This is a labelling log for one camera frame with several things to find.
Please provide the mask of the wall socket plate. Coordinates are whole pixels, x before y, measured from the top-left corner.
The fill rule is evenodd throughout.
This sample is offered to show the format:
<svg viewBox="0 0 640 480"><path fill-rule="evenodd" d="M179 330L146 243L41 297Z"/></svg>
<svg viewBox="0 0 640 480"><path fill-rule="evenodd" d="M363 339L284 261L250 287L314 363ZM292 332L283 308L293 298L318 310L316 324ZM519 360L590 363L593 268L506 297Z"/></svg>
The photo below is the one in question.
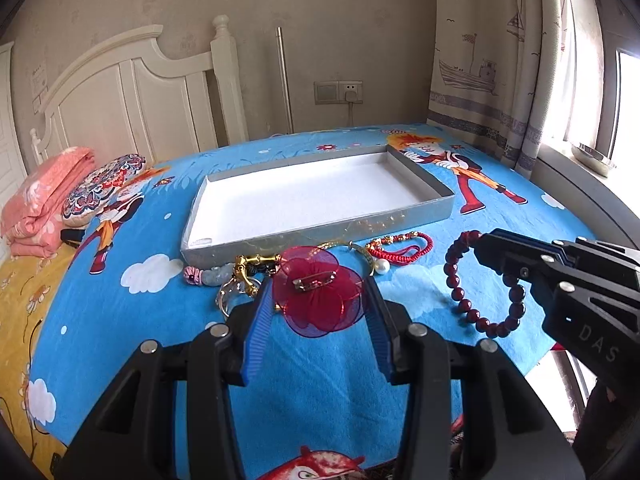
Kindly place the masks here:
<svg viewBox="0 0 640 480"><path fill-rule="evenodd" d="M325 80L314 82L314 102L317 105L362 104L361 80Z"/></svg>

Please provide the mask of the silver metal pole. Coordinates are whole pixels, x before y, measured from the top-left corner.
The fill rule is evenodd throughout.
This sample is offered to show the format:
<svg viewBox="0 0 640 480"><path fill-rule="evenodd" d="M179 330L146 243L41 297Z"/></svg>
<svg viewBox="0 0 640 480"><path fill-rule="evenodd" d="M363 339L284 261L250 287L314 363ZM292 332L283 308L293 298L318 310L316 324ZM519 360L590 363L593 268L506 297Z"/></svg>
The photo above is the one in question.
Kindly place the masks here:
<svg viewBox="0 0 640 480"><path fill-rule="evenodd" d="M283 29L281 26L276 28L278 65L280 70L280 81L283 96L283 105L286 119L286 131L288 134L294 132L294 118L291 105L290 84L288 83L288 66L286 66L285 44L283 37Z"/></svg>

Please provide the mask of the patterned round pillow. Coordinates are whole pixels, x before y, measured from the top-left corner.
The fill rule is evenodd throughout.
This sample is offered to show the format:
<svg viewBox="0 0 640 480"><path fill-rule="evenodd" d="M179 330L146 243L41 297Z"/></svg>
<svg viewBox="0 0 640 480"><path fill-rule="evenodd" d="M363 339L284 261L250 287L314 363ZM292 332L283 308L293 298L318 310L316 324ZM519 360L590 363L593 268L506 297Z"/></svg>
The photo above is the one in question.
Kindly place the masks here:
<svg viewBox="0 0 640 480"><path fill-rule="evenodd" d="M90 172L64 200L61 216L66 228L86 226L129 180L140 174L146 160L139 154L119 156Z"/></svg>

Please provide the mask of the metal bowl on sill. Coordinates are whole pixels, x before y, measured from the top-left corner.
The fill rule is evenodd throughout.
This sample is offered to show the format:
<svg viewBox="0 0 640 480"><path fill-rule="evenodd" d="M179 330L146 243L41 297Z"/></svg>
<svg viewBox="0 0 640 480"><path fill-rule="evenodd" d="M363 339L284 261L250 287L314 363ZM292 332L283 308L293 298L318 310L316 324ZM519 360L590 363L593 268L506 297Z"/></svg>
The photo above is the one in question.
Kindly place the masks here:
<svg viewBox="0 0 640 480"><path fill-rule="evenodd" d="M582 166L589 168L601 177L607 178L610 170L614 167L611 159L586 144L573 144L570 148L573 156Z"/></svg>

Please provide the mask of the white wardrobe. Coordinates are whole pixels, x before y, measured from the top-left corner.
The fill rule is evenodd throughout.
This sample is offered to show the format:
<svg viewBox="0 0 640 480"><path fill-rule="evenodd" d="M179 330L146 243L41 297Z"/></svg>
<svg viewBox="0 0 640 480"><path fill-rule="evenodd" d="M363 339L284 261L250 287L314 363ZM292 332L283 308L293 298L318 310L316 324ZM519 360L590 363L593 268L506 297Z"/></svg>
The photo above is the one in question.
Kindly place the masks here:
<svg viewBox="0 0 640 480"><path fill-rule="evenodd" d="M15 130L11 93L11 54L14 42L0 48L0 200L1 206L13 196L27 177Z"/></svg>

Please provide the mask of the printed ship curtain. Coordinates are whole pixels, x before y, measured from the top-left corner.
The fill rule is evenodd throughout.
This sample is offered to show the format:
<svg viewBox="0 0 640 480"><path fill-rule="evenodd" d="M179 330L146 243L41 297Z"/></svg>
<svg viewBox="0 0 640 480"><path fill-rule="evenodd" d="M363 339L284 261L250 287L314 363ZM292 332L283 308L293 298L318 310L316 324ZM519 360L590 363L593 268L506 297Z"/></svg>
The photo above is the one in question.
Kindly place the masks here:
<svg viewBox="0 0 640 480"><path fill-rule="evenodd" d="M596 138L603 63L596 0L436 0L427 120L528 178Z"/></svg>

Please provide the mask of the blue cartoon table cloth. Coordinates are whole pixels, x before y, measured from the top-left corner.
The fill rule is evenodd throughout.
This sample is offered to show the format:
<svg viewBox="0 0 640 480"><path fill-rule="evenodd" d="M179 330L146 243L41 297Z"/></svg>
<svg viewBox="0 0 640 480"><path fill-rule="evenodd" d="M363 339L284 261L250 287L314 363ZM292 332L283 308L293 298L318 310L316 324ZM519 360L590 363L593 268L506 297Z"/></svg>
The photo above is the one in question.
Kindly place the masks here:
<svg viewBox="0 0 640 480"><path fill-rule="evenodd" d="M432 127L371 127L301 133L165 162L114 195L90 223L56 291L25 388L37 426L70 443L90 408L134 347L192 339L222 318L215 289L191 285L180 238L204 179L214 172L396 141L401 154L450 188L449 218L420 226L413 240L390 222L383 258L405 252L376 280L385 299L442 336L472 344L458 318L445 255L465 231L505 229L538 240L587 235L553 196L475 148ZM276 314L257 376L231 393L246 474L257 479L302 448L358 457L368 466L398 451L407 391L375 364L366 323L355 314L370 271L346 235L280 249L274 281L285 302Z"/></svg>

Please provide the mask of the grey shallow tray box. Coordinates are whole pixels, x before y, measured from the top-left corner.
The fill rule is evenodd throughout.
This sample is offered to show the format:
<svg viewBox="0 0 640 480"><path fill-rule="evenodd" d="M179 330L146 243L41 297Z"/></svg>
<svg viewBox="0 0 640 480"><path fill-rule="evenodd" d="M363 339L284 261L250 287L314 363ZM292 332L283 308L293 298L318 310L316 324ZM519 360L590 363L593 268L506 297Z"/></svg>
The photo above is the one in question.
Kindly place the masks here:
<svg viewBox="0 0 640 480"><path fill-rule="evenodd" d="M454 192L388 145L277 159L209 174L180 243L189 266L370 238L447 219Z"/></svg>

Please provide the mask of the white pearl earring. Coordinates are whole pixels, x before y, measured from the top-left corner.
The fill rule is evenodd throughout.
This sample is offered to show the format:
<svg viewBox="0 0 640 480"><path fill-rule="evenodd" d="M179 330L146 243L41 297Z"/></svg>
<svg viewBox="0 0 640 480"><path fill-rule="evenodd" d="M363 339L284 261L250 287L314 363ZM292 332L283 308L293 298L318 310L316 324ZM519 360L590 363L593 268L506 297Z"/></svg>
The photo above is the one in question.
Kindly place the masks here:
<svg viewBox="0 0 640 480"><path fill-rule="evenodd" d="M384 275L390 272L390 263L386 259L378 258L375 260L374 270L376 274Z"/></svg>

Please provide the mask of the white bed headboard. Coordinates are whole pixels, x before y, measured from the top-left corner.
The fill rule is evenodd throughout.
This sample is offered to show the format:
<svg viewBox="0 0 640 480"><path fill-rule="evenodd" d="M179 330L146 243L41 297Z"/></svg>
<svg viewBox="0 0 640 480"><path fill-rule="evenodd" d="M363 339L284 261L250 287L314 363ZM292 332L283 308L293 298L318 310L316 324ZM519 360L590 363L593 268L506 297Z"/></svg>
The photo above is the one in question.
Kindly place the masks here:
<svg viewBox="0 0 640 480"><path fill-rule="evenodd" d="M122 32L76 58L39 105L44 130L30 133L36 162L85 146L98 164L129 153L154 164L247 142L228 16L216 16L213 29L208 51L188 58L163 54L160 25Z"/></svg>

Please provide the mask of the red flower brooch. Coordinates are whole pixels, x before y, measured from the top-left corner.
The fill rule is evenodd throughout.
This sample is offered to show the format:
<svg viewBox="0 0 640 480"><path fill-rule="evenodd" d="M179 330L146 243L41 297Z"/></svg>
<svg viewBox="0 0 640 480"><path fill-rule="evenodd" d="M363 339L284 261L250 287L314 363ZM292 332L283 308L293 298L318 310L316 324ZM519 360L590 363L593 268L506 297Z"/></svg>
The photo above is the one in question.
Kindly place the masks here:
<svg viewBox="0 0 640 480"><path fill-rule="evenodd" d="M347 330L363 316L362 278L320 247L282 252L272 293L290 329L302 337Z"/></svg>

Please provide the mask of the yellow floral bed sheet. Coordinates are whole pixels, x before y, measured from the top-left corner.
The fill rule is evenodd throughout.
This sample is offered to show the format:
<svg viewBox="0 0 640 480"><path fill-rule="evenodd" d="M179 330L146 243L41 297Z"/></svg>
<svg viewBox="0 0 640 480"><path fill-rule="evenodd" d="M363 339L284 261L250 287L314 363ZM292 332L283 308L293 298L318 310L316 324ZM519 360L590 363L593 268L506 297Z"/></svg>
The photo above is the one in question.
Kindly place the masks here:
<svg viewBox="0 0 640 480"><path fill-rule="evenodd" d="M30 374L43 322L74 251L58 248L49 258L11 256L1 265L1 417L32 463L48 479L55 454L65 445L30 414L30 392L43 395Z"/></svg>

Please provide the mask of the black object beside pillow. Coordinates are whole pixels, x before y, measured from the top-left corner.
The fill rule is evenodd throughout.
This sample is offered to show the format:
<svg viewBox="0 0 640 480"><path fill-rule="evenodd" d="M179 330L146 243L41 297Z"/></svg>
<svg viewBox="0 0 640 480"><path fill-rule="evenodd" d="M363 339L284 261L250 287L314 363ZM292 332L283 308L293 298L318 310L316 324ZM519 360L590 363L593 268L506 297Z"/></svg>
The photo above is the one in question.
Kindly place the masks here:
<svg viewBox="0 0 640 480"><path fill-rule="evenodd" d="M84 240L85 232L85 229L62 229L60 232L61 242L74 249L78 249Z"/></svg>

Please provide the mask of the folded pink blanket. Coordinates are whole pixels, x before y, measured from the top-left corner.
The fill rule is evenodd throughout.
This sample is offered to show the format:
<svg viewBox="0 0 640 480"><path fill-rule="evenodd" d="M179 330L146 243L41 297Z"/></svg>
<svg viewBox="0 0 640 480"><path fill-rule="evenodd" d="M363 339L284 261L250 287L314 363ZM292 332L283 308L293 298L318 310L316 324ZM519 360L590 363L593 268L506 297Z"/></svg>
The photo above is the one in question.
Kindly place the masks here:
<svg viewBox="0 0 640 480"><path fill-rule="evenodd" d="M23 182L1 211L1 237L12 257L49 258L58 250L64 200L94 168L94 151L72 146Z"/></svg>

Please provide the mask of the thin metal ring bangles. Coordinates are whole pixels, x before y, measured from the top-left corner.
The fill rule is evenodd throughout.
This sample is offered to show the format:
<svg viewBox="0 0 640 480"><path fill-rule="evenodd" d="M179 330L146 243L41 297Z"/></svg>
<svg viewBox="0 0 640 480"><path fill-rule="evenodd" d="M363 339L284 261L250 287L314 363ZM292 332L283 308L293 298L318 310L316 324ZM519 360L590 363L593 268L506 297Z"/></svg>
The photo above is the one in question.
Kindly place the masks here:
<svg viewBox="0 0 640 480"><path fill-rule="evenodd" d="M242 278L230 278L226 284L223 284L217 292L215 304L224 320L228 320L231 310L241 297L253 298L261 284L262 282L256 278L249 278L248 282Z"/></svg>

